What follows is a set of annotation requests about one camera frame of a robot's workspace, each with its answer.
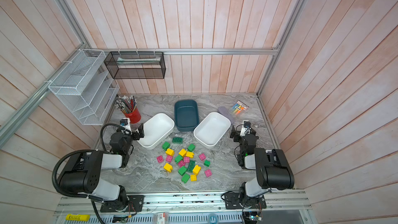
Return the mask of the green square brick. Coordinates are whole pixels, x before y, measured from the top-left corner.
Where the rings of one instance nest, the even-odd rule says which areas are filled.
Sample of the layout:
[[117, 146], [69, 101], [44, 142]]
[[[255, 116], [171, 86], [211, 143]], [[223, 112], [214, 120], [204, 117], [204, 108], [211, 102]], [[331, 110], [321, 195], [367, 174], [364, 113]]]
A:
[[162, 145], [162, 149], [163, 150], [168, 150], [169, 148], [170, 148], [170, 146], [171, 146], [171, 144], [169, 143], [169, 142], [165, 142], [163, 145]]

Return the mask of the pink brick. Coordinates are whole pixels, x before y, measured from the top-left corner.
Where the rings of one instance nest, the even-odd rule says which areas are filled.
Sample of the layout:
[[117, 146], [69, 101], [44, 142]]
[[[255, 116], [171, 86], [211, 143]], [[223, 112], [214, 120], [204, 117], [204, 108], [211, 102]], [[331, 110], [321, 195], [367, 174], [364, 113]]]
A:
[[163, 163], [163, 162], [164, 162], [163, 156], [158, 156], [158, 157], [157, 157], [157, 162], [158, 162], [158, 163]]
[[205, 154], [204, 154], [204, 153], [200, 154], [200, 155], [199, 155], [199, 159], [200, 159], [201, 161], [204, 161], [204, 160], [206, 159]]
[[204, 173], [205, 173], [205, 176], [206, 176], [207, 178], [209, 178], [209, 177], [212, 176], [212, 171], [211, 171], [211, 169], [206, 170]]
[[181, 161], [178, 162], [179, 167], [185, 167], [190, 163], [190, 158], [189, 157], [183, 157]]
[[166, 162], [171, 163], [173, 161], [173, 156], [167, 155]]

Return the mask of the long dark green brick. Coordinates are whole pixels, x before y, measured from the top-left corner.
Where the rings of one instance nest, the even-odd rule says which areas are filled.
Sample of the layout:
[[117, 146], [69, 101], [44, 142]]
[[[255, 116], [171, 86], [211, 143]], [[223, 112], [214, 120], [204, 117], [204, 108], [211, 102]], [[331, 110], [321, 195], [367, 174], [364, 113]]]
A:
[[181, 137], [173, 137], [172, 143], [173, 144], [182, 144], [183, 143], [183, 138], [181, 138]]
[[190, 162], [188, 163], [187, 171], [192, 173], [195, 165], [196, 165], [196, 162], [194, 160], [190, 160]]

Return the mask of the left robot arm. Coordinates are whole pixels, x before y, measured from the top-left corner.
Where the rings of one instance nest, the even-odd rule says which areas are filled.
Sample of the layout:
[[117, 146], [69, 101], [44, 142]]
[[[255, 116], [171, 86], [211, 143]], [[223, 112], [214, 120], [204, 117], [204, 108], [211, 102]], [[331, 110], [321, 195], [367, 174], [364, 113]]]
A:
[[145, 136], [141, 124], [136, 131], [116, 125], [111, 135], [111, 150], [83, 149], [66, 154], [52, 171], [52, 184], [55, 190], [70, 198], [90, 199], [94, 212], [111, 213], [142, 211], [144, 196], [129, 195], [125, 187], [112, 184], [101, 178], [103, 170], [125, 168], [134, 150], [133, 141]]

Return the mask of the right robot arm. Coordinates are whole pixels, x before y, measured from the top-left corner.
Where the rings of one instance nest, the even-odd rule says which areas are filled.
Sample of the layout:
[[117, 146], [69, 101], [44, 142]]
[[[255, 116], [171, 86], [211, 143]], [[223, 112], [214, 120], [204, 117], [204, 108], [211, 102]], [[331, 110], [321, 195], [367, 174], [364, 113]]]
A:
[[242, 169], [253, 170], [256, 177], [244, 182], [238, 194], [228, 193], [227, 201], [241, 208], [259, 205], [260, 198], [273, 189], [293, 189], [294, 175], [285, 153], [281, 149], [266, 150], [257, 147], [256, 131], [246, 121], [233, 127], [230, 138], [239, 143], [239, 153], [235, 153], [238, 165]]

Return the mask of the red pencil cup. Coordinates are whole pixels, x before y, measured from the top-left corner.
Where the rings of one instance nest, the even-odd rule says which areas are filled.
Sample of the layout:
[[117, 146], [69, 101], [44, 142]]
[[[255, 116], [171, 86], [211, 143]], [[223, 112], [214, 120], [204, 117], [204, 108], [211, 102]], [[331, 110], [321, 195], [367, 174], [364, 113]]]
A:
[[124, 114], [126, 118], [130, 120], [130, 123], [135, 124], [140, 122], [141, 120], [141, 114], [138, 110], [138, 108], [134, 108], [134, 110], [131, 113]]

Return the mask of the left white plastic bin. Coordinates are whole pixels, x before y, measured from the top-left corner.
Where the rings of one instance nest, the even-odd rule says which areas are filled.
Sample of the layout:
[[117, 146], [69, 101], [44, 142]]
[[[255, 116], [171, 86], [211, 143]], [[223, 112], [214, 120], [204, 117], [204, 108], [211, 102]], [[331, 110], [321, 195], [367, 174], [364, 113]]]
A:
[[152, 150], [172, 133], [174, 126], [172, 118], [158, 113], [144, 123], [144, 137], [138, 143], [145, 149]]

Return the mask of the white plastic bin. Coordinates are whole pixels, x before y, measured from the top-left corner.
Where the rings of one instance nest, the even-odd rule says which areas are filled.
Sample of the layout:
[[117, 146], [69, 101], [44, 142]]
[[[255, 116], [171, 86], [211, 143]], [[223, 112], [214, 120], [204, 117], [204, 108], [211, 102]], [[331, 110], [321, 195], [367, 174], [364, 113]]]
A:
[[144, 137], [138, 143], [145, 149], [152, 150], [172, 133], [174, 126], [172, 118], [158, 113], [144, 123]]
[[217, 112], [209, 113], [194, 129], [195, 139], [205, 147], [212, 149], [225, 135], [231, 126], [231, 121]]

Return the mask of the right white plastic bin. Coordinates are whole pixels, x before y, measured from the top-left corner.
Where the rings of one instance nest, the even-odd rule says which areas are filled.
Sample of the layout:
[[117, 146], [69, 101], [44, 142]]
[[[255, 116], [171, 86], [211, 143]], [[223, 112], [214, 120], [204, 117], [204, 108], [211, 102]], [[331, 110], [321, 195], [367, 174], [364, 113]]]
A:
[[209, 113], [194, 129], [195, 139], [205, 147], [212, 149], [225, 135], [231, 126], [231, 121], [217, 112]]

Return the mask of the colourful crayon pack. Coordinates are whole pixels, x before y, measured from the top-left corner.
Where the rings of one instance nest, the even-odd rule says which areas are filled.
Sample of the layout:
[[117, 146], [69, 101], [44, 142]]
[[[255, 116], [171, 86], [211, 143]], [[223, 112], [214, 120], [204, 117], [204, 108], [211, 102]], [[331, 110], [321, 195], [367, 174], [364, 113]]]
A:
[[248, 105], [246, 105], [242, 101], [237, 101], [235, 105], [230, 109], [230, 112], [233, 115], [239, 115], [241, 112], [246, 111], [248, 108]]

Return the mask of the green brick front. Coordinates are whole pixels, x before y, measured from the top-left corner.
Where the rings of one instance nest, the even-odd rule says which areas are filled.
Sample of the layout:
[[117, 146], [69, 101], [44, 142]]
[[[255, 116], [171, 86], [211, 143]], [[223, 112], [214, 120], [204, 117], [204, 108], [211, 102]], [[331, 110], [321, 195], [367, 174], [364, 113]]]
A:
[[189, 179], [190, 179], [190, 175], [186, 173], [182, 176], [181, 181], [186, 184]]

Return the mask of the yellow label tag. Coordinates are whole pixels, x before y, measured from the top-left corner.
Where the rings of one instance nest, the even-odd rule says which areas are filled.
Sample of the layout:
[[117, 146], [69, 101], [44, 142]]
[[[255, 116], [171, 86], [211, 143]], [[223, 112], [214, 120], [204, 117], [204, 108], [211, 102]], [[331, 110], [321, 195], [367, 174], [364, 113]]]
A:
[[81, 215], [81, 214], [68, 214], [65, 217], [65, 220], [77, 221], [77, 222], [88, 222], [89, 219], [90, 219], [90, 215]]

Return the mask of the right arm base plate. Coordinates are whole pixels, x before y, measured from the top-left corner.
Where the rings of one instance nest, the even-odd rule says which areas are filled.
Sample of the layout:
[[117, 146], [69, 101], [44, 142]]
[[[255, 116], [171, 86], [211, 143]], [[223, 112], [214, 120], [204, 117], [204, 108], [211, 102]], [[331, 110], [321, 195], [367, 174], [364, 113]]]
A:
[[244, 208], [266, 208], [264, 197], [248, 197], [242, 193], [227, 191], [221, 195], [226, 209], [244, 209]]

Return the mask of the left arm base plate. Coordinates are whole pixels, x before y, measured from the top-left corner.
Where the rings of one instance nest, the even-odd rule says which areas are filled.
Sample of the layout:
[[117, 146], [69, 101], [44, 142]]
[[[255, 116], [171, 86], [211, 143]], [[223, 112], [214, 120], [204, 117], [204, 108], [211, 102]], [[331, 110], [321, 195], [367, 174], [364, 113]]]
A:
[[115, 201], [105, 201], [100, 209], [101, 213], [112, 212], [141, 212], [144, 205], [144, 195], [126, 195]]

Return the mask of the black mesh wall basket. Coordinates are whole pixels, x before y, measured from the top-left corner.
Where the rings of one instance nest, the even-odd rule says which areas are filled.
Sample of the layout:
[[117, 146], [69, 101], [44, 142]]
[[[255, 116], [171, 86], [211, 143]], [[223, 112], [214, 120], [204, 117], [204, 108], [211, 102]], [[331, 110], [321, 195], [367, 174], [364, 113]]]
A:
[[113, 79], [163, 79], [164, 54], [157, 51], [111, 51], [105, 61]]

